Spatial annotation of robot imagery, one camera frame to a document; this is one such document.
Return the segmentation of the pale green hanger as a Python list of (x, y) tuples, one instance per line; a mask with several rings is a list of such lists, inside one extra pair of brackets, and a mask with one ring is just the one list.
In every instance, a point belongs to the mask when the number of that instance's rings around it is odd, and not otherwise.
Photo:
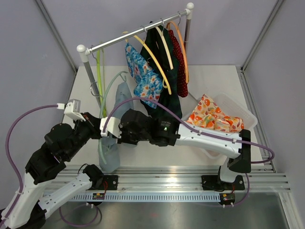
[[(100, 115), (99, 117), (100, 118), (105, 118), (106, 117), (106, 114), (104, 114), (104, 108), (106, 107), (106, 99), (107, 99), (107, 96), (108, 96), (108, 93), (114, 83), (114, 81), (117, 79), (117, 77), (121, 77), (121, 79), (126, 82), (126, 76), (122, 76), (122, 74), (127, 74), (128, 72), (127, 71), (120, 71), (118, 72), (114, 77), (113, 79), (110, 81), (110, 83), (108, 84), (106, 90), (105, 90), (105, 94), (104, 96), (102, 97), (102, 103), (101, 103), (101, 107), (100, 107)], [(102, 147), (102, 141), (99, 140), (99, 143), (98, 143), (98, 152), (99, 152), (99, 156), (101, 157), (102, 161), (104, 164), (107, 164), (106, 162), (106, 158), (105, 158), (105, 155), (104, 155), (104, 152), (103, 152), (103, 147)]]

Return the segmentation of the orange floral skirt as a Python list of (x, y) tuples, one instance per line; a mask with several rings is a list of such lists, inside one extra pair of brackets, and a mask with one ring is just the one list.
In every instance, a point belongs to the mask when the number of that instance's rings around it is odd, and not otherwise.
[(242, 118), (226, 115), (217, 103), (206, 94), (202, 95), (186, 122), (201, 128), (225, 133), (240, 132), (244, 129)]

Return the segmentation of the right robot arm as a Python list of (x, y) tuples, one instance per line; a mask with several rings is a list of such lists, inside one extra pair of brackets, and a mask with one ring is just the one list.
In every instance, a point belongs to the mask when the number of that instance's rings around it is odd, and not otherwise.
[(244, 190), (242, 175), (251, 172), (251, 132), (243, 129), (238, 133), (212, 133), (209, 129), (190, 126), (175, 117), (152, 118), (140, 111), (129, 109), (118, 125), (121, 131), (119, 143), (138, 144), (148, 141), (152, 145), (192, 146), (226, 156), (217, 175), (203, 175), (203, 190)]

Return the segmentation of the light blue denim skirt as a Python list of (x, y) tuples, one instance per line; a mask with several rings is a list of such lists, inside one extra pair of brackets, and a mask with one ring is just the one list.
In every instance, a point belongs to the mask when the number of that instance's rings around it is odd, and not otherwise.
[[(123, 82), (118, 85), (115, 96), (115, 105), (116, 107), (121, 102), (132, 98), (130, 89), (126, 82)], [(129, 109), (134, 109), (133, 101), (121, 105), (113, 114), (113, 117), (121, 119), (123, 114)], [(120, 155), (118, 144), (116, 140), (112, 137), (104, 137), (99, 140), (98, 145), (99, 153), (99, 165), (101, 169), (105, 172), (113, 172), (120, 166)]]

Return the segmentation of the yellow hanger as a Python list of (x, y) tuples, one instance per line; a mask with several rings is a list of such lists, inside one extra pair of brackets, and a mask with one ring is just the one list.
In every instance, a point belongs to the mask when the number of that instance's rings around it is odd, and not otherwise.
[(150, 57), (153, 59), (154, 63), (156, 64), (159, 72), (161, 73), (162, 77), (163, 77), (163, 88), (166, 88), (168, 90), (169, 95), (172, 95), (172, 89), (170, 87), (169, 81), (161, 67), (161, 65), (159, 64), (158, 60), (156, 59), (155, 55), (153, 54), (153, 52), (149, 49), (149, 47), (145, 44), (144, 40), (141, 40), (137, 35), (133, 35), (133, 37), (140, 43), (142, 44), (142, 46), (145, 48), (145, 50), (149, 53)]

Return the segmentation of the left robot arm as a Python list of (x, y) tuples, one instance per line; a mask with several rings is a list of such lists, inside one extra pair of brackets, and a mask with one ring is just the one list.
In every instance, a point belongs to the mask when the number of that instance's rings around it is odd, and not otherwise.
[(101, 120), (81, 113), (74, 127), (57, 124), (44, 137), (45, 142), (32, 154), (25, 166), (24, 183), (15, 199), (1, 212), (0, 223), (8, 229), (40, 229), (59, 207), (77, 193), (99, 189), (103, 173), (96, 165), (87, 165), (73, 181), (44, 197), (46, 187), (66, 168), (65, 163), (90, 140), (100, 139)]

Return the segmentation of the lime green hanger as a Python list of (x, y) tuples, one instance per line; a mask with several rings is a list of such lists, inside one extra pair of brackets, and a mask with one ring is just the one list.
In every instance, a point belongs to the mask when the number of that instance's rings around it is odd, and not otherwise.
[(96, 60), (97, 69), (97, 87), (99, 90), (99, 99), (103, 100), (103, 93), (105, 91), (105, 53), (104, 49), (100, 49), (92, 54)]

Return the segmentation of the blue floral skirt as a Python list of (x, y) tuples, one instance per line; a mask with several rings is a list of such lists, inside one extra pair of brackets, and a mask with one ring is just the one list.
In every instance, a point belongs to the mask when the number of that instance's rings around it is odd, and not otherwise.
[(137, 83), (133, 94), (136, 97), (146, 98), (143, 102), (155, 109), (157, 107), (155, 102), (159, 101), (163, 91), (162, 80), (131, 44), (126, 43), (124, 49), (129, 73)]

